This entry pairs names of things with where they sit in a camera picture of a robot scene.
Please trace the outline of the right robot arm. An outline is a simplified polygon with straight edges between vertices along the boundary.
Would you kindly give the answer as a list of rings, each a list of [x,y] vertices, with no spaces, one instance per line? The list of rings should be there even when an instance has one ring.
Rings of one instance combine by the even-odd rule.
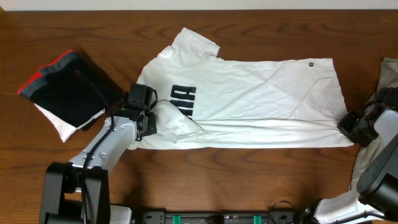
[[[361,174],[355,190],[320,201],[313,223],[397,221],[397,111],[383,111],[374,129],[385,148]]]

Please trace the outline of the white Puma t-shirt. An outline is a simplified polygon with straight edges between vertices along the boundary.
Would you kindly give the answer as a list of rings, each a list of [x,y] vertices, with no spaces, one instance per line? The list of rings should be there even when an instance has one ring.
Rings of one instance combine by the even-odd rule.
[[[157,133],[133,149],[348,147],[347,109],[330,58],[242,62],[189,29],[142,70],[157,91]]]

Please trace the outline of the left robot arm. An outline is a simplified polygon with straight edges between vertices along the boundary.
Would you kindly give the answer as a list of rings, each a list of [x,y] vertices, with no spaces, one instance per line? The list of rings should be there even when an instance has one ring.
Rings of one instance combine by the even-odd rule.
[[[118,108],[77,156],[48,166],[39,222],[133,223],[129,207],[110,202],[109,174],[130,145],[155,132],[154,113]]]

